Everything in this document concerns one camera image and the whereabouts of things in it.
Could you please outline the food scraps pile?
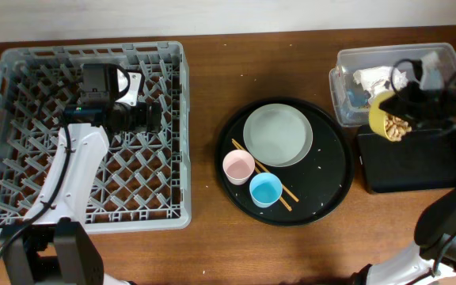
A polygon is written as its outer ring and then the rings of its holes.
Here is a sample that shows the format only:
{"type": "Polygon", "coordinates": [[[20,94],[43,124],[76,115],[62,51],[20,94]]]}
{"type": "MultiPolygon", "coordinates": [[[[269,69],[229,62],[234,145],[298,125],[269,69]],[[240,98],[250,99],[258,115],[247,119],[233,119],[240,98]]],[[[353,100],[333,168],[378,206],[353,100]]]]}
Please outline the food scraps pile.
{"type": "Polygon", "coordinates": [[[412,127],[408,122],[390,114],[385,116],[385,133],[391,142],[399,142],[409,132],[412,127]]]}

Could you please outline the yellow bowl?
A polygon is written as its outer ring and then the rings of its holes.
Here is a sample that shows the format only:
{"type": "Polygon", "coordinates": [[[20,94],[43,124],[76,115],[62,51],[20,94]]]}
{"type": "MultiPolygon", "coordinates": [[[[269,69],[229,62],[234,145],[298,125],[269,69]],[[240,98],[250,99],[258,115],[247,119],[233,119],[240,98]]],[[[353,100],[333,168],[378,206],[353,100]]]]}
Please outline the yellow bowl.
{"type": "Polygon", "coordinates": [[[369,125],[370,129],[377,135],[382,136],[384,139],[389,140],[385,133],[385,116],[386,114],[389,114],[379,108],[379,105],[391,98],[394,95],[393,91],[387,91],[384,93],[380,93],[377,95],[377,97],[373,100],[371,106],[370,106],[370,111],[369,111],[369,125]]]}

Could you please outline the white tissue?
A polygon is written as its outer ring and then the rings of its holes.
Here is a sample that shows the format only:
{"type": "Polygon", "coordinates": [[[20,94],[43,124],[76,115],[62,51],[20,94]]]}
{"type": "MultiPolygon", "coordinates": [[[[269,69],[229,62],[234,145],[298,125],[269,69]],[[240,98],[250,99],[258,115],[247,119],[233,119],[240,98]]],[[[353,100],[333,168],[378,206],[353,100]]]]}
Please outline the white tissue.
{"type": "Polygon", "coordinates": [[[361,85],[363,90],[370,94],[369,102],[372,102],[380,93],[393,91],[391,78],[397,89],[407,86],[409,80],[406,77],[406,72],[400,72],[396,69],[391,73],[392,69],[391,66],[378,66],[357,70],[353,74],[353,82],[361,85]]]}

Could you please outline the pink cup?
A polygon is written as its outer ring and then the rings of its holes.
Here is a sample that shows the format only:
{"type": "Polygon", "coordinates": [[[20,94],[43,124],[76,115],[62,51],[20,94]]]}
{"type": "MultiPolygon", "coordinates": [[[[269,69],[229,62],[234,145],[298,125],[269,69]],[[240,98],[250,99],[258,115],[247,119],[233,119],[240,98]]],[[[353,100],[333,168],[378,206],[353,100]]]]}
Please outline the pink cup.
{"type": "Polygon", "coordinates": [[[253,175],[255,164],[249,152],[232,150],[223,158],[222,170],[231,184],[242,185],[253,175]]]}

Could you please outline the grey round plate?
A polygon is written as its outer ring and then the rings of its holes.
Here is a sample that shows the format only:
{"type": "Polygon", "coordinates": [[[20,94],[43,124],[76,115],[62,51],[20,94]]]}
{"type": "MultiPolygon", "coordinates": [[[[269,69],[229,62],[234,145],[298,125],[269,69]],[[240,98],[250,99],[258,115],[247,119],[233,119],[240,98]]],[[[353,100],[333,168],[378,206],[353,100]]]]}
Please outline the grey round plate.
{"type": "Polygon", "coordinates": [[[306,116],[288,104],[266,104],[253,111],[243,127],[246,149],[259,162],[288,167],[309,153],[314,140],[306,116]]]}

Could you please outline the blue cup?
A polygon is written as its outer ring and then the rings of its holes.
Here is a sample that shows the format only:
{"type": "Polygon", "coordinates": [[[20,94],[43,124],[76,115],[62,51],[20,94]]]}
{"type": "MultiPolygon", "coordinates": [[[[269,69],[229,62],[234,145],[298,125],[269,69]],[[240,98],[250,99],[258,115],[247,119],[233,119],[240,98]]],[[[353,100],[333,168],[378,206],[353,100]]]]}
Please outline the blue cup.
{"type": "Polygon", "coordinates": [[[272,173],[258,173],[249,183],[249,194],[253,203],[267,208],[277,202],[282,195],[280,179],[272,173]]]}

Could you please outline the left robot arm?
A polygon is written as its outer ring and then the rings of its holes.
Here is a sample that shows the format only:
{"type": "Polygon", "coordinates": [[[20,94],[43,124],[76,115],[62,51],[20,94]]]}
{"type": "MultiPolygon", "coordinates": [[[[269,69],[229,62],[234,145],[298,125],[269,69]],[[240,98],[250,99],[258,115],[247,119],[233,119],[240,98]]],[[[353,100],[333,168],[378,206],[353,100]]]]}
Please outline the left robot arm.
{"type": "Polygon", "coordinates": [[[138,100],[143,75],[87,63],[78,98],[59,119],[58,145],[39,196],[23,222],[0,233],[0,263],[15,284],[118,284],[86,233],[86,207],[112,135],[158,133],[162,108],[138,100]]]}

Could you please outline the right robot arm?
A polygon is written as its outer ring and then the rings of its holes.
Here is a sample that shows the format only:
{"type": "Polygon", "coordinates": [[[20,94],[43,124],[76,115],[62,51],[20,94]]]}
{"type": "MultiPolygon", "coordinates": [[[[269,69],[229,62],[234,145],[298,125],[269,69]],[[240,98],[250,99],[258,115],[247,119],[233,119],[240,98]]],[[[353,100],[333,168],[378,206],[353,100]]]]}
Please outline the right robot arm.
{"type": "MultiPolygon", "coordinates": [[[[432,74],[433,55],[410,60],[416,76],[405,88],[392,87],[370,107],[369,126],[395,142],[394,126],[456,128],[456,71],[444,82],[432,74]]],[[[433,284],[456,276],[456,188],[427,207],[419,217],[413,243],[388,261],[368,264],[351,275],[350,284],[433,284]]]]}

